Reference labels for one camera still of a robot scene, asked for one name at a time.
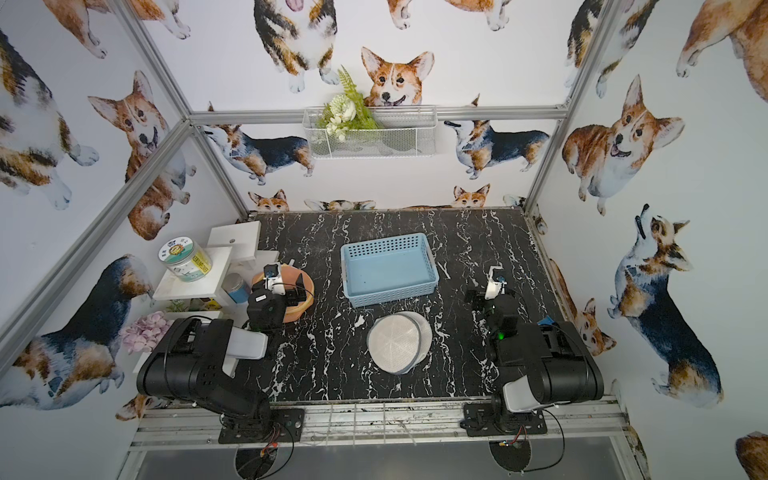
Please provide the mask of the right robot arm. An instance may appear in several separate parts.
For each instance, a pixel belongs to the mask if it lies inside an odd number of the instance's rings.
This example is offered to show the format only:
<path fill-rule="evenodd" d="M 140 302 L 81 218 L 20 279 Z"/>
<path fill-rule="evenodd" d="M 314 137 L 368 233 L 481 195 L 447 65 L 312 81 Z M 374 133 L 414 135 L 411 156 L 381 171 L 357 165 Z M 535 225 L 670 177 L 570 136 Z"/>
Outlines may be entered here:
<path fill-rule="evenodd" d="M 572 324 L 549 317 L 526 321 L 518 311 L 518 298 L 508 293 L 487 299 L 470 289 L 465 301 L 487 323 L 491 362 L 501 374 L 520 374 L 501 382 L 496 397 L 502 412 L 517 414 L 603 397 L 602 374 Z"/>

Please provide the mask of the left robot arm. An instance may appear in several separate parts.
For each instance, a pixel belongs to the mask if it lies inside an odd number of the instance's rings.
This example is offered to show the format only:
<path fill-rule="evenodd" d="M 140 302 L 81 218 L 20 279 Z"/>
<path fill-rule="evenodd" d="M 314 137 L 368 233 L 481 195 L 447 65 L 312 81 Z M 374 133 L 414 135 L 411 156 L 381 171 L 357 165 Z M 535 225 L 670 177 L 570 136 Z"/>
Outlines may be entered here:
<path fill-rule="evenodd" d="M 271 422 L 266 395 L 227 373 L 224 364 L 229 359 L 264 358 L 270 335 L 282 329 L 287 309 L 313 298 L 302 279 L 266 279 L 253 287 L 241 327 L 232 319 L 199 315 L 175 320 L 142 364 L 138 392 L 193 402 L 235 422 Z"/>

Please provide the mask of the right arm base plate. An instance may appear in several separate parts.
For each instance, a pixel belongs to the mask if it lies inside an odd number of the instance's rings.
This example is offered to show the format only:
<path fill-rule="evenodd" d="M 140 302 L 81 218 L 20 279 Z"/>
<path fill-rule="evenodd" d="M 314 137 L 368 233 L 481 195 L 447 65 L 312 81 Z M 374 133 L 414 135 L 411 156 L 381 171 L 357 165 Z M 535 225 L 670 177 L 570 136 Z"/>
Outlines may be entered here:
<path fill-rule="evenodd" d="M 491 402 L 466 403 L 459 426 L 469 437 L 543 435 L 548 432 L 542 410 L 512 413 Z"/>

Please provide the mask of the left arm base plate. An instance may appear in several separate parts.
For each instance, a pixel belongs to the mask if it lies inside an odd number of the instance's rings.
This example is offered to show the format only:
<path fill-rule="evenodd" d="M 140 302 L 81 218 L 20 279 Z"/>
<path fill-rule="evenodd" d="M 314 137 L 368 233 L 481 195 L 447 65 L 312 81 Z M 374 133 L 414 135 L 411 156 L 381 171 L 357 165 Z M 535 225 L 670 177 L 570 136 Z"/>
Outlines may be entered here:
<path fill-rule="evenodd" d="M 301 439 L 306 410 L 279 408 L 263 419 L 235 419 L 222 415 L 219 444 L 295 443 Z"/>

